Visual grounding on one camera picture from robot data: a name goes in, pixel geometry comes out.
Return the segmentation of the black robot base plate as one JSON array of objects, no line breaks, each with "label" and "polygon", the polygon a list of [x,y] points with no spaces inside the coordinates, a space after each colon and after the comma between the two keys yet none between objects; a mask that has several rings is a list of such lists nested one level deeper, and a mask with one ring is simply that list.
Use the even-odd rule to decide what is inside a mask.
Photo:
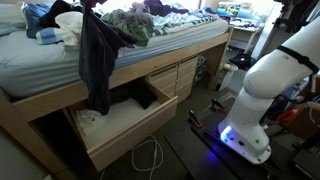
[{"label": "black robot base plate", "polygon": [[319,149],[305,149],[304,142],[295,139],[291,144],[277,139],[270,142],[271,156],[263,163],[253,164],[244,158],[245,152],[237,153],[227,146],[245,143],[230,136],[232,129],[220,134],[218,125],[226,116],[216,111],[201,120],[201,126],[192,126],[193,132],[235,174],[239,180],[320,180]]}]

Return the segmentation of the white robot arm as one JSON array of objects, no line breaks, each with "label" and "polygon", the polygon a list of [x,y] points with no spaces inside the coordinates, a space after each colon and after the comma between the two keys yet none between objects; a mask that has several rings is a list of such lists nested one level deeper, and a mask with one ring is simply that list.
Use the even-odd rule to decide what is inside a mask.
[{"label": "white robot arm", "polygon": [[320,69],[320,17],[261,57],[246,73],[243,87],[219,123],[220,140],[257,165],[271,155],[269,137],[259,121],[274,98]]}]

